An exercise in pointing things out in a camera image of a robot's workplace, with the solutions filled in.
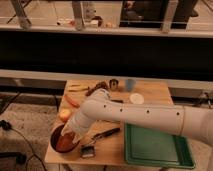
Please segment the cloth-covered white gripper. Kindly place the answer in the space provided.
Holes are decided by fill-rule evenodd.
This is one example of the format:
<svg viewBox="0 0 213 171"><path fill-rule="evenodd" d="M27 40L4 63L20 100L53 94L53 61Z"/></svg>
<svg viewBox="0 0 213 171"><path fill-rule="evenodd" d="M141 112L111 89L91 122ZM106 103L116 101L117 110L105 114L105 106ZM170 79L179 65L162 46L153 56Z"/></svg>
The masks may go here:
<svg viewBox="0 0 213 171"><path fill-rule="evenodd" d="M94 122L95 118L90 111L78 109L62 129L60 141L63 144L78 143L87 134Z"/></svg>

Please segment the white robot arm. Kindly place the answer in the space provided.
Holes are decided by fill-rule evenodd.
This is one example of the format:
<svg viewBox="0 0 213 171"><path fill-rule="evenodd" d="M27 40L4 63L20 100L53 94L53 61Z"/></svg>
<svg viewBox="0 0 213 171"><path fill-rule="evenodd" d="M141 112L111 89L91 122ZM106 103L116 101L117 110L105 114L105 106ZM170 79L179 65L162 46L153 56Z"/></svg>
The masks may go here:
<svg viewBox="0 0 213 171"><path fill-rule="evenodd" d="M96 120L121 121L191 138L213 147L213 110L180 105L116 103L109 92L98 89L87 97L62 129L80 140Z"/></svg>

